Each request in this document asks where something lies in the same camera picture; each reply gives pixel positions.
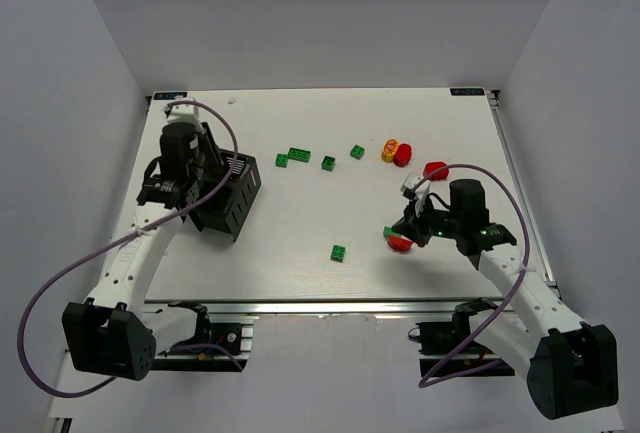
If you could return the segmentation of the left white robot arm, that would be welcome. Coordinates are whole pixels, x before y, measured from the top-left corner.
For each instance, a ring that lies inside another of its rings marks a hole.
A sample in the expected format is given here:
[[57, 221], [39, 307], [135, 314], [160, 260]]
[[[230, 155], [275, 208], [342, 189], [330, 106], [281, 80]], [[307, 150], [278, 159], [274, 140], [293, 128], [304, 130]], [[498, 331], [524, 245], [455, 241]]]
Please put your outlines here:
[[153, 314], [143, 306], [164, 254], [182, 228], [186, 207], [202, 196], [209, 174], [226, 173], [207, 124], [175, 122], [160, 136], [160, 154], [147, 166], [131, 222], [106, 273], [81, 303], [69, 303], [62, 325], [74, 367], [139, 381], [161, 352], [210, 338], [205, 307], [174, 302]]

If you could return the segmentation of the yellow flower lego piece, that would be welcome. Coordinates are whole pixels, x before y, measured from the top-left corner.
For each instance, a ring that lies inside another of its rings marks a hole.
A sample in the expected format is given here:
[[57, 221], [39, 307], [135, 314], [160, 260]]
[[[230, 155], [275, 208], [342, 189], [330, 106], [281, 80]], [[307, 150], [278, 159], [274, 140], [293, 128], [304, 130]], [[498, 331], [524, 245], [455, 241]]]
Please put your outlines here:
[[398, 142], [397, 139], [395, 138], [388, 139], [382, 148], [381, 159], [387, 163], [392, 162], [399, 148], [399, 145], [400, 143]]

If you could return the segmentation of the red round lego piece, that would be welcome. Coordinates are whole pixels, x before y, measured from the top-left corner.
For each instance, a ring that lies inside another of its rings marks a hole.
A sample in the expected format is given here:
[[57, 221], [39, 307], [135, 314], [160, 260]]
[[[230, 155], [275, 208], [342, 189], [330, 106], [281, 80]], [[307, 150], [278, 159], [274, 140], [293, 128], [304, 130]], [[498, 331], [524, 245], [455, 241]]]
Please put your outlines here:
[[408, 143], [401, 143], [394, 154], [393, 163], [398, 167], [405, 167], [412, 158], [412, 147]]

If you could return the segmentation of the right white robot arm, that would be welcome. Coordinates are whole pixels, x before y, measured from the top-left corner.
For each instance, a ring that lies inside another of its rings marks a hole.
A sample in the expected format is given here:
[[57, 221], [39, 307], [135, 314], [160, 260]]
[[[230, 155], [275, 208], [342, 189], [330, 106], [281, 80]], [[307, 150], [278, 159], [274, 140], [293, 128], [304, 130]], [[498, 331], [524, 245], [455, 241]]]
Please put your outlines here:
[[516, 238], [491, 221], [480, 181], [451, 182], [450, 203], [443, 209], [434, 207], [422, 176], [409, 175], [401, 192], [409, 203], [393, 231], [418, 246], [434, 237], [454, 241], [519, 318], [513, 323], [487, 300], [461, 304], [452, 317], [456, 342], [476, 342], [496, 354], [525, 380], [536, 408], [550, 420], [617, 404], [613, 333], [589, 325], [528, 271]]

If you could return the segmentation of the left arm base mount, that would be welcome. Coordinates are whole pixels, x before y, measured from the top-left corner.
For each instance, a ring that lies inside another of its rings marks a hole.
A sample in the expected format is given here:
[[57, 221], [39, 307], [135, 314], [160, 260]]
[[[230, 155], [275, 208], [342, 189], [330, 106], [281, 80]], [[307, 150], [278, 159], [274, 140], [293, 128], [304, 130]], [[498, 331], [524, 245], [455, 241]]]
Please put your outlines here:
[[247, 365], [252, 326], [246, 322], [213, 318], [191, 301], [149, 305], [142, 320], [156, 340], [154, 371], [241, 372]]

